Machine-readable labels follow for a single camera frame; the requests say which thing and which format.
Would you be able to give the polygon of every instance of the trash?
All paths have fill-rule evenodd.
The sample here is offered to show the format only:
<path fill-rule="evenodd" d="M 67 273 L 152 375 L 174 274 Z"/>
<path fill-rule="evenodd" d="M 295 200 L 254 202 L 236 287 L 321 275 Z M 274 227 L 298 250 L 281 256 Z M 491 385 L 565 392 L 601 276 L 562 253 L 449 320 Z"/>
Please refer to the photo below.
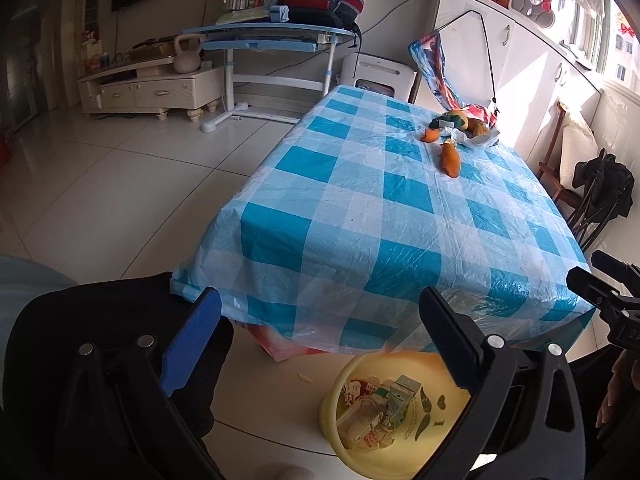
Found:
<path fill-rule="evenodd" d="M 380 386 L 380 379 L 369 377 L 365 380 L 348 381 L 342 388 L 344 402 L 351 406 L 359 397 L 374 393 Z"/>
<path fill-rule="evenodd" d="M 374 451 L 391 446 L 392 432 L 404 422 L 421 386 L 405 375 L 382 384 L 377 377 L 347 381 L 342 394 L 348 409 L 337 420 L 345 449 Z"/>
<path fill-rule="evenodd" d="M 313 380 L 312 379 L 309 379 L 306 375 L 303 375 L 300 372 L 298 372 L 298 378 L 301 381 L 305 381 L 305 383 L 313 384 Z"/>
<path fill-rule="evenodd" d="M 375 451 L 377 449 L 385 449 L 391 446 L 393 442 L 394 438 L 391 436 L 391 432 L 385 426 L 379 424 L 356 444 L 356 450 Z"/>
<path fill-rule="evenodd" d="M 359 443 L 374 430 L 385 416 L 387 395 L 386 388 L 378 388 L 374 394 L 361 396 L 338 419 L 338 436 L 340 436 L 345 449 L 369 448 L 367 443 L 362 445 Z M 368 438 L 373 445 L 373 437 Z"/>
<path fill-rule="evenodd" d="M 386 413 L 382 424 L 394 430 L 404 422 L 409 404 L 420 391 L 421 384 L 406 375 L 401 375 L 391 384 L 387 397 Z"/>

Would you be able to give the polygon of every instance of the patterned cloth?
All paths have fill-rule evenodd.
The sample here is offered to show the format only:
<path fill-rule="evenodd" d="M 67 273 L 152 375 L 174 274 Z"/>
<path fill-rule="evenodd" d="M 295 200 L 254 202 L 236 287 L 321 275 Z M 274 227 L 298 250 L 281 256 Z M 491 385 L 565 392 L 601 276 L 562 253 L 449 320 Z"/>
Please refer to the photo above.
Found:
<path fill-rule="evenodd" d="M 444 73 L 444 51 L 439 31 L 434 30 L 419 40 L 415 40 L 408 49 L 434 97 L 445 110 L 464 110 L 467 116 L 478 118 L 491 127 L 496 125 L 498 110 L 495 108 L 495 102 L 492 104 L 491 111 L 481 105 L 468 105 L 447 81 Z"/>
<path fill-rule="evenodd" d="M 564 282 L 584 256 L 529 168 L 501 144 L 460 146 L 449 178 L 440 143 L 418 140 L 434 115 L 334 89 L 214 218 L 174 292 L 214 286 L 224 316 L 348 353 L 431 349 L 428 285 L 511 342 L 587 312 Z"/>

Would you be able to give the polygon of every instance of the white cushion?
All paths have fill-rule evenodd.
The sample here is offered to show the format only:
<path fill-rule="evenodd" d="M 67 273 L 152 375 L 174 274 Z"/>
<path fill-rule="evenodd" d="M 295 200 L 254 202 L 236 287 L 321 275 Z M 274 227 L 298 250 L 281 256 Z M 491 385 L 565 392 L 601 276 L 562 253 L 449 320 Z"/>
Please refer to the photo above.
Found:
<path fill-rule="evenodd" d="M 598 145 L 589 125 L 578 110 L 567 110 L 562 121 L 562 156 L 560 158 L 560 184 L 565 189 L 584 195 L 584 186 L 575 188 L 575 165 L 598 156 Z"/>

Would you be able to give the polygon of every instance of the tv stand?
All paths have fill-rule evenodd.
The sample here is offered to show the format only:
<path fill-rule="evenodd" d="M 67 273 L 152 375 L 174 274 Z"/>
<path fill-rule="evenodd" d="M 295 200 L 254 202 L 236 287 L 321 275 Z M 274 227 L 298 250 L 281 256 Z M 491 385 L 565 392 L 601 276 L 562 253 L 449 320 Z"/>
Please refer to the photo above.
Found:
<path fill-rule="evenodd" d="M 213 111 L 222 97 L 223 67 L 174 72 L 175 56 L 123 63 L 78 79 L 85 114 L 156 114 L 164 120 L 171 108 L 183 108 L 197 123 L 202 107 Z"/>

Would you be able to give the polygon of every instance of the kettlebell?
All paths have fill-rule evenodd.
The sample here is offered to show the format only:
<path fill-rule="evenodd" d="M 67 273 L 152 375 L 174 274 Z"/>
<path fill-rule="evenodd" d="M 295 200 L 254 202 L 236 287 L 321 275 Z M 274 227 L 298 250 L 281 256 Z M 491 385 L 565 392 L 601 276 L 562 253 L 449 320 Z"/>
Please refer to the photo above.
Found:
<path fill-rule="evenodd" d="M 198 42 L 198 47 L 194 50 L 183 50 L 180 48 L 180 40 L 202 40 L 201 34 L 181 34 L 174 40 L 175 59 L 174 69 L 178 74 L 195 72 L 200 68 L 200 51 L 202 44 Z"/>

